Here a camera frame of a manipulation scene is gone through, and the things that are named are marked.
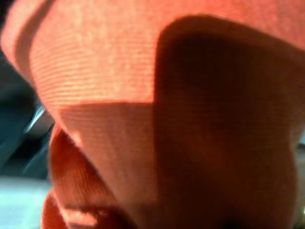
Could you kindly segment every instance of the orange knit fabric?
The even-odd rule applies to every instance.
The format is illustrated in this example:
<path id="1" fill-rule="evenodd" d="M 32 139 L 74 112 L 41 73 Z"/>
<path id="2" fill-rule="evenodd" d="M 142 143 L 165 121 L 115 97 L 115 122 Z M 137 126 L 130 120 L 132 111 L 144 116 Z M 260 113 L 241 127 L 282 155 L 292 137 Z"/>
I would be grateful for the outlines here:
<path id="1" fill-rule="evenodd" d="M 8 60 L 56 120 L 43 229 L 288 229 L 303 0 L 18 0 Z"/>

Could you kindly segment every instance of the orange sweater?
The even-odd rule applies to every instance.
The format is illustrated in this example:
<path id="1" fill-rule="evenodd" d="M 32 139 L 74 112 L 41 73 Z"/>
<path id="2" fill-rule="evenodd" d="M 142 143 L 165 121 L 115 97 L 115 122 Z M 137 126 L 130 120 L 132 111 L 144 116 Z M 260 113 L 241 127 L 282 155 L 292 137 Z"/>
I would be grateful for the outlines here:
<path id="1" fill-rule="evenodd" d="M 288 229 L 303 0 L 17 0 L 1 45 L 56 120 L 43 229 Z"/>

